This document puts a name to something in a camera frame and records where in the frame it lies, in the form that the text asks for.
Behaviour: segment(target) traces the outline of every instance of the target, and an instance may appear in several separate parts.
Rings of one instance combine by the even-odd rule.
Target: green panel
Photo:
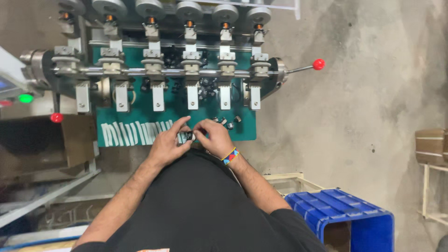
[[[143,49],[141,48],[124,48],[126,55],[126,64],[129,67],[140,67],[143,65],[140,63],[143,60]],[[94,63],[100,58],[100,48],[93,48]],[[237,69],[245,70],[250,67],[250,52],[237,52]],[[209,51],[208,57],[209,63],[205,68],[217,69],[217,52]],[[140,86],[142,84],[142,78],[136,77],[134,82],[134,89],[136,92],[136,99],[134,104],[131,105],[130,113],[118,113],[115,109],[115,103],[111,108],[96,108],[97,125],[98,125],[98,145],[105,147],[104,138],[101,129],[101,124],[113,122],[122,122],[129,124],[131,122],[139,121],[145,122],[168,122],[168,120],[176,121],[184,116],[191,116],[188,125],[193,126],[200,120],[205,118],[218,117],[221,119],[225,117],[229,122],[233,121],[234,117],[239,115],[242,122],[235,123],[235,128],[230,130],[230,137],[233,141],[245,141],[255,140],[257,138],[256,124],[255,124],[255,111],[249,110],[248,107],[243,106],[243,97],[239,99],[239,93],[235,88],[232,88],[232,104],[230,110],[221,110],[219,104],[219,98],[208,98],[206,101],[199,102],[198,110],[188,110],[186,90],[180,91],[178,94],[171,93],[171,88],[174,86],[174,80],[170,78],[168,83],[169,89],[165,92],[165,112],[154,112],[152,108],[152,93],[141,93]],[[233,82],[239,87],[241,84],[240,78],[233,79]],[[132,92],[129,92],[129,99],[132,99]]]

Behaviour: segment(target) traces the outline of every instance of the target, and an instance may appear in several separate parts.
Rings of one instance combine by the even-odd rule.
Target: colorful beaded bracelet
[[[232,152],[230,152],[230,154],[227,155],[227,157],[221,159],[221,161],[224,162],[225,165],[227,165],[228,163],[232,162],[232,160],[238,156],[238,154],[240,154],[240,152],[237,150],[236,147],[233,148]]]

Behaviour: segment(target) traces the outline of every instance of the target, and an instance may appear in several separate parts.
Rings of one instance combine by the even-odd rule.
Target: green indicator light
[[[23,103],[30,103],[34,100],[34,97],[30,94],[21,94],[19,95],[19,101]]]

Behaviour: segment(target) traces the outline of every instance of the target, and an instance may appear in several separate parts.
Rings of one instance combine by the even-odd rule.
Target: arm
[[[220,123],[209,119],[200,121],[194,126],[194,135],[211,154],[220,159],[225,158],[233,150],[234,145],[228,131]],[[269,214],[277,209],[291,209],[274,187],[246,161],[241,153],[228,166],[235,173],[247,196],[258,208]]]
[[[182,117],[173,123],[170,130],[157,136],[148,158],[99,212],[73,248],[87,242],[107,241],[132,216],[159,172],[190,149],[191,141],[177,146],[177,133],[189,130],[185,125],[189,119]]]

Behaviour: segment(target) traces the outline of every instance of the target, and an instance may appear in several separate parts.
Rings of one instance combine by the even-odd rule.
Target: hand
[[[151,151],[149,151],[148,158],[143,162],[152,167],[163,169],[165,166],[173,163],[177,158],[181,157],[190,149],[191,140],[186,141],[183,145],[177,146],[177,134],[180,131],[190,131],[191,129],[186,125],[191,116],[182,117],[175,121],[171,129],[160,132],[152,144]]]
[[[225,158],[235,147],[228,130],[222,124],[210,119],[198,122],[193,131],[202,146],[220,159]],[[209,138],[205,137],[202,132],[208,133]]]

